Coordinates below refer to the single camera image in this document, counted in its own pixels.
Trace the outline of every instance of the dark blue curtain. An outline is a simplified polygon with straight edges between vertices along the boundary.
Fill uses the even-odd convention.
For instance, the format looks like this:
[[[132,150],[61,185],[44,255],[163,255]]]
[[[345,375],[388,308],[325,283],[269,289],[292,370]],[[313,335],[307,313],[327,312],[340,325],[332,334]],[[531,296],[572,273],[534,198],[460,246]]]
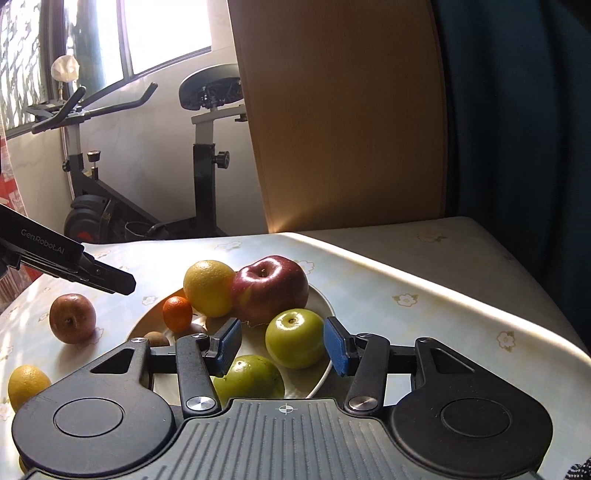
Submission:
[[[433,0],[448,215],[494,235],[591,349],[591,33],[552,0]]]

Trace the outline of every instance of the green apple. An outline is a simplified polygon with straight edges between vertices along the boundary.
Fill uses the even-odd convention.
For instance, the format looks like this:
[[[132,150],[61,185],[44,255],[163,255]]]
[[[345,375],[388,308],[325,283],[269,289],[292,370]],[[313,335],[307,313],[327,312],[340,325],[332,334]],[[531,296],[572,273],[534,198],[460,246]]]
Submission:
[[[237,356],[224,377],[214,377],[213,387],[222,405],[230,398],[269,398],[285,396],[279,369],[259,355]]]
[[[271,320],[265,344],[279,365],[293,369],[310,367],[325,352],[324,321],[310,310],[286,310]]]

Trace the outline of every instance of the exercise bike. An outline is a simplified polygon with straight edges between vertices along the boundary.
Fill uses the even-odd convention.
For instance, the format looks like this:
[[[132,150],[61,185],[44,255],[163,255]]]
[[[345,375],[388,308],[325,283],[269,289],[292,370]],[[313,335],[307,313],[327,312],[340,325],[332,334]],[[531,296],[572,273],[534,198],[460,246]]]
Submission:
[[[80,146],[80,124],[97,116],[138,108],[145,104],[158,85],[151,83],[136,101],[88,110],[80,104],[86,89],[81,86],[68,100],[51,100],[26,107],[35,117],[31,132],[61,128],[66,160],[63,170],[68,174],[72,194],[72,210],[64,224],[64,235],[77,242],[92,244],[121,243],[142,239],[183,239],[225,236],[217,227],[215,169],[228,168],[227,151],[215,153],[213,122],[237,116],[246,121],[244,104],[218,109],[243,99],[238,66],[224,64],[193,73],[180,85],[180,104],[188,110],[208,111],[192,117],[195,125],[193,146],[193,177],[195,217],[163,223],[135,203],[109,187],[99,178],[100,151],[87,153],[92,167],[85,169]]]

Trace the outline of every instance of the exercise bike handlebar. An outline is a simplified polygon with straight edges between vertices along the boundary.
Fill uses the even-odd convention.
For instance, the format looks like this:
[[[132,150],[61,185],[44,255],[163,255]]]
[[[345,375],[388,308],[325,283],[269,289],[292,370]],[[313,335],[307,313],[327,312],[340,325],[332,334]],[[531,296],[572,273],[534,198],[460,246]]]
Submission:
[[[107,115],[108,113],[120,112],[122,110],[130,110],[132,108],[137,108],[142,106],[145,102],[147,102],[150,97],[154,94],[158,88],[157,83],[150,83],[148,88],[144,94],[137,100],[133,102],[125,102],[125,103],[118,103],[116,105],[109,105],[101,108],[96,108],[94,110],[82,110],[74,115],[71,115],[74,112],[74,109],[78,102],[82,100],[86,93],[86,87],[80,86],[76,89],[72,96],[68,98],[67,102],[59,109],[59,111],[53,115],[51,118],[47,118],[40,122],[37,122],[31,126],[31,132],[33,134],[38,134],[44,132],[46,130],[51,130],[53,128],[65,127],[71,124],[82,123],[84,120],[93,118],[96,116]]]
[[[47,118],[45,120],[41,120],[40,122],[34,124],[31,127],[31,132],[33,134],[38,134],[44,132],[45,130],[51,130],[52,128],[57,128],[70,114],[70,112],[74,109],[84,94],[86,93],[86,87],[78,87],[72,96],[68,98],[67,102],[64,103],[64,106],[60,108],[60,110],[53,115],[51,118]]]

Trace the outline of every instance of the wooden panel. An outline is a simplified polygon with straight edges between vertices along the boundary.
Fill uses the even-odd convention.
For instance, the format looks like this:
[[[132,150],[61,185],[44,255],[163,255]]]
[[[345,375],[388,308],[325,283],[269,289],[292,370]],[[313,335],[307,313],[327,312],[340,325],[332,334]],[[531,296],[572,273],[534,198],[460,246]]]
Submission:
[[[427,0],[229,0],[270,232],[443,212],[443,74]]]

